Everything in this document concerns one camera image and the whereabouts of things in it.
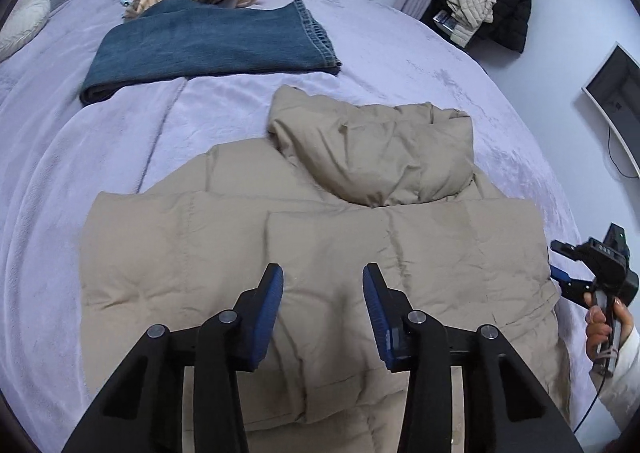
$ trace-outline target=jacket hood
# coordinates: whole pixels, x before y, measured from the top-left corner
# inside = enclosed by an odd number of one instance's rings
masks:
[[[268,129],[289,162],[354,204],[432,202],[458,194],[474,172],[471,118],[431,103],[355,107],[283,86]]]

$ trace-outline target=cable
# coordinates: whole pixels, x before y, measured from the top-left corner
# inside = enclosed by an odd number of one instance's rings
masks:
[[[610,126],[609,126],[609,137],[607,138],[607,150],[609,150],[609,159],[611,159],[611,162],[616,167],[616,170],[618,170],[620,175],[626,178],[639,178],[638,175],[625,175],[624,173],[620,172],[620,168],[616,164],[616,161],[613,160],[613,156],[611,155],[611,127]]]
[[[604,382],[606,381],[606,377],[603,375],[602,376],[602,382],[600,383],[600,388],[598,388],[598,391],[596,392],[596,396],[593,398],[593,401],[591,401],[591,406],[589,407],[589,409],[587,410],[587,413],[584,414],[584,417],[582,417],[582,420],[578,423],[578,426],[575,427],[574,429],[574,435],[575,433],[580,429],[580,426],[582,426],[582,423],[584,422],[584,420],[587,418],[589,412],[591,411],[591,409],[593,408],[593,405],[596,404],[596,401],[598,400],[598,397],[600,396],[600,392],[602,391],[602,388],[604,387]]]

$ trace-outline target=pillow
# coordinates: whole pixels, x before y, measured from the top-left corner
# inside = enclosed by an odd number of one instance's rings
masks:
[[[50,0],[18,0],[0,30],[0,61],[35,38],[47,23],[50,11]]]

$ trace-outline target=white puffer jacket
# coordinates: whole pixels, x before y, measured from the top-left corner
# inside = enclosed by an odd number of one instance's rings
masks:
[[[596,389],[602,384],[602,376],[591,372]],[[616,371],[605,381],[600,400],[622,430],[626,428],[640,404],[640,335],[634,328],[620,349]]]

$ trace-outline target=white wall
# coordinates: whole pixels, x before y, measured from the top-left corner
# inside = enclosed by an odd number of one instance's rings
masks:
[[[607,153],[607,123],[580,90],[619,42],[640,60],[640,16],[629,0],[533,0],[524,53],[495,43],[471,55],[511,101],[558,175],[583,238],[602,238],[609,224],[626,229],[632,267],[640,269],[640,180],[620,176]],[[612,141],[623,172],[631,163]],[[640,321],[640,301],[632,305]],[[617,435],[598,404],[578,437],[585,451]]]

